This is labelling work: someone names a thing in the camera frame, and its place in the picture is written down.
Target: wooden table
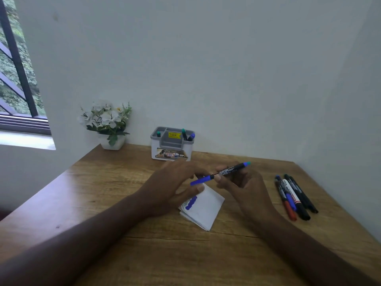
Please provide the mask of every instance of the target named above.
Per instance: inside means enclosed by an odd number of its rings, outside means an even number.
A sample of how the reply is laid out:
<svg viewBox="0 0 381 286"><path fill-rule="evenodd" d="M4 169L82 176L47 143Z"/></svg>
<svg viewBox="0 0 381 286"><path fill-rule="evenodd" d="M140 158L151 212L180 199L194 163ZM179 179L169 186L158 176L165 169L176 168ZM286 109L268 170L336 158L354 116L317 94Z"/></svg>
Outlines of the wooden table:
<svg viewBox="0 0 381 286"><path fill-rule="evenodd" d="M319 210L294 222L323 245L381 281L381 247L348 213L293 162L194 152L213 170L217 164L251 161L263 175L276 209L286 216L275 190L276 174L288 173ZM0 262L110 207L135 192L162 161L150 147L99 146L0 222ZM179 215L150 218L134 227L76 285L304 285L305 282L253 233L225 197L210 232Z"/></svg>

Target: blue ink mark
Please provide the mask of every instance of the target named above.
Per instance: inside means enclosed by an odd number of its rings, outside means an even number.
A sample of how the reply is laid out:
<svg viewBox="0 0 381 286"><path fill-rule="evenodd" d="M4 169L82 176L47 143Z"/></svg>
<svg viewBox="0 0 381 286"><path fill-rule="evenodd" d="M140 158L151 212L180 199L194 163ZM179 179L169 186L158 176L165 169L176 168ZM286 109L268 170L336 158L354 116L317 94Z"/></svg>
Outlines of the blue ink mark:
<svg viewBox="0 0 381 286"><path fill-rule="evenodd" d="M197 200L197 196L194 196L193 198L191 198L188 205L185 207L185 209L190 210L196 200Z"/></svg>

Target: pen holder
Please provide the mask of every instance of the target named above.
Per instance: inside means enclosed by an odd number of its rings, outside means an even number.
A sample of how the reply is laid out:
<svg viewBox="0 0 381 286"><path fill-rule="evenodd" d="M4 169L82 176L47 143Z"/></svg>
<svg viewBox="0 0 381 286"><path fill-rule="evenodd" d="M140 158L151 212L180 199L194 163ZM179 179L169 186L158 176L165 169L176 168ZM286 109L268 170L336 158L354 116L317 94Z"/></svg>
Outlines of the pen holder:
<svg viewBox="0 0 381 286"><path fill-rule="evenodd" d="M192 130L186 130L189 137L194 133ZM192 141L184 140L181 129L171 127L157 127L151 134L151 157L159 160L176 160L183 158L191 160L194 139Z"/></svg>

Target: paper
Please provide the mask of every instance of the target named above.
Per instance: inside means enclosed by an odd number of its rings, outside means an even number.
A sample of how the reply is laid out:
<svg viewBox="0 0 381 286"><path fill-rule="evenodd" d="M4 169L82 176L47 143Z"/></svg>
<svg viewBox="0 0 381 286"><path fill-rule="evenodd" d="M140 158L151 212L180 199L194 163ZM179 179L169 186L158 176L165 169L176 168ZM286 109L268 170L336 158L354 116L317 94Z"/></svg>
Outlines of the paper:
<svg viewBox="0 0 381 286"><path fill-rule="evenodd" d="M179 209L180 215L209 231L225 198L206 184L203 185L204 191L183 203Z"/></svg>

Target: yellow price sticker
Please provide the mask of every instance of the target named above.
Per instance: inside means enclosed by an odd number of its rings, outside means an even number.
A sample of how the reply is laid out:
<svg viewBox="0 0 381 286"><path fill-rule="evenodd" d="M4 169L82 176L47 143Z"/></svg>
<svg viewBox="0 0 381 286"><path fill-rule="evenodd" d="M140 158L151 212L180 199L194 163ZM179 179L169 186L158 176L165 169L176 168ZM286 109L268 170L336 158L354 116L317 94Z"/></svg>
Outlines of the yellow price sticker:
<svg viewBox="0 0 381 286"><path fill-rule="evenodd" d="M168 132L168 137L181 139L181 133L180 132Z"/></svg>

